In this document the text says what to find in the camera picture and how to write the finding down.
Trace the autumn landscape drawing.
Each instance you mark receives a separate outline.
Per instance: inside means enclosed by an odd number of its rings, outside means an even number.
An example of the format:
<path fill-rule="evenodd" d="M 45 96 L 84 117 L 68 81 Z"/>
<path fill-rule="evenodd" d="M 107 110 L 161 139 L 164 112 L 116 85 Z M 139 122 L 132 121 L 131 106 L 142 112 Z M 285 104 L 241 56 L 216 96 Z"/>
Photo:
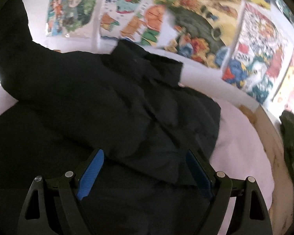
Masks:
<path fill-rule="evenodd" d="M 213 69 L 233 43 L 242 0 L 154 0 L 165 6 L 157 47 Z"/>

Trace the orange juice drawing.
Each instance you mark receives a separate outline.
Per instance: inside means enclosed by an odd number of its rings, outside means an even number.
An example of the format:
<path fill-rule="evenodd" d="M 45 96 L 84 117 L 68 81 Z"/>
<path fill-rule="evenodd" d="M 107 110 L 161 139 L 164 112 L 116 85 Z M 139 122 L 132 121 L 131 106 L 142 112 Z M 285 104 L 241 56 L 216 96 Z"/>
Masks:
<path fill-rule="evenodd" d="M 156 46 L 167 0 L 104 0 L 100 37 Z"/>

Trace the black puffer jacket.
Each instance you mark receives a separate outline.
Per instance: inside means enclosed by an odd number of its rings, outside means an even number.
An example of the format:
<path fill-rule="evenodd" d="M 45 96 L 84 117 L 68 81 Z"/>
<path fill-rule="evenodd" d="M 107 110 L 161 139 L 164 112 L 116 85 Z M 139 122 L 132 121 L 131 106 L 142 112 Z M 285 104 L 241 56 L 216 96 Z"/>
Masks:
<path fill-rule="evenodd" d="M 32 40 L 23 0 L 0 10 L 0 234 L 16 234 L 27 190 L 96 149 L 103 166 L 80 213 L 91 234 L 197 234 L 209 202 L 187 167 L 210 157 L 221 109 L 179 86 L 183 65 L 126 40 L 110 54 L 58 53 Z"/>

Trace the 2024 dragon drawing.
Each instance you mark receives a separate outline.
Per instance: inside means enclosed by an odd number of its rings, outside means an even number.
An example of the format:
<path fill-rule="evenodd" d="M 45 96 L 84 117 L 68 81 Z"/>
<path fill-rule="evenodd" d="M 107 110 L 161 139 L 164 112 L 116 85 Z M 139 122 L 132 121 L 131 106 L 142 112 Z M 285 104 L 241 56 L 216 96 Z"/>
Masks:
<path fill-rule="evenodd" d="M 222 79 L 263 104 L 284 66 L 288 44 L 269 11 L 246 3 L 237 43 Z"/>

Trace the blond boy drawing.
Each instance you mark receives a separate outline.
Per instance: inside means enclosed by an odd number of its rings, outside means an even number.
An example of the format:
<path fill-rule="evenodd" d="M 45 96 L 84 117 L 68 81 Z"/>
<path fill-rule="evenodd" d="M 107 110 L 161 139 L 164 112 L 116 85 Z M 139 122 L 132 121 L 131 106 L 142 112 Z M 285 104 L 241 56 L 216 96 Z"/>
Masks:
<path fill-rule="evenodd" d="M 92 18 L 96 0 L 64 0 L 62 24 L 67 33 L 85 27 Z"/>

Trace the mermaid girl drawing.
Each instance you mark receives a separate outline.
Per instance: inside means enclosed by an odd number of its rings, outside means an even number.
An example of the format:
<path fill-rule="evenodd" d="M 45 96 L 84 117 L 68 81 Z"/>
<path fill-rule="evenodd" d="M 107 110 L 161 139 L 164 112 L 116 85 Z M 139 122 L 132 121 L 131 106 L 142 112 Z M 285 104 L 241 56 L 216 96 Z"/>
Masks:
<path fill-rule="evenodd" d="M 57 36 L 63 31 L 63 5 L 62 0 L 50 0 L 46 20 L 47 36 Z"/>

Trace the wooden bed frame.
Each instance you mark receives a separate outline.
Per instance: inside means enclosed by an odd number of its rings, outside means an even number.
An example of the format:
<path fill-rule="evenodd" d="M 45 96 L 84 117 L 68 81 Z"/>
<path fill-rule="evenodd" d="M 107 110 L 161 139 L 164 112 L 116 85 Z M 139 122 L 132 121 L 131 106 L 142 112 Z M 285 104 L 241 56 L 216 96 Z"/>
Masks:
<path fill-rule="evenodd" d="M 262 106 L 259 106 L 256 111 L 252 111 L 248 107 L 240 105 L 239 110 L 249 119 L 257 131 L 271 164 L 275 182 L 269 210 L 273 234 L 287 234 L 293 223 L 294 185 L 284 159 L 281 122 Z"/>

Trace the white wall pipe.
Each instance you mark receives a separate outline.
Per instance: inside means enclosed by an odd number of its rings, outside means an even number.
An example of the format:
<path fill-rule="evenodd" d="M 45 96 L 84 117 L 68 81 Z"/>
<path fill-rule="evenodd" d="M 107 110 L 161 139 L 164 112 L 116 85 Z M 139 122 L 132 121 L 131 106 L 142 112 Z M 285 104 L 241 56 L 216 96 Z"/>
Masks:
<path fill-rule="evenodd" d="M 100 49 L 100 18 L 96 17 L 94 18 L 93 22 L 93 34 L 92 34 L 92 52 L 98 53 Z"/>

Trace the pink bed sheet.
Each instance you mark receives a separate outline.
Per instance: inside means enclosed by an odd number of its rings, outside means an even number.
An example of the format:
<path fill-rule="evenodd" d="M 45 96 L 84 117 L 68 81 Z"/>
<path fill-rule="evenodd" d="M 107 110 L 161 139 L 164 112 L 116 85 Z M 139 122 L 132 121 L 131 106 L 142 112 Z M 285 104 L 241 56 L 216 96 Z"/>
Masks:
<path fill-rule="evenodd" d="M 224 171 L 231 178 L 245 179 L 253 176 L 257 180 L 263 194 L 267 210 L 272 204 L 272 193 L 275 188 L 271 164 L 263 149 L 257 131 L 248 119 L 232 104 L 224 100 L 217 100 L 221 107 L 220 132 L 216 147 L 210 158 L 210 164 L 217 170 Z M 0 115 L 17 103 L 0 85 Z M 34 148 L 25 150 L 25 144 L 17 146 L 16 139 L 7 136 L 4 126 L 4 136 L 0 139 L 0 154 L 7 160 L 21 161 L 25 154 L 28 160 L 29 154 L 34 154 Z M 4 146 L 1 143 L 12 143 Z M 235 199 L 230 200 L 218 234 L 226 234 L 234 210 Z"/>

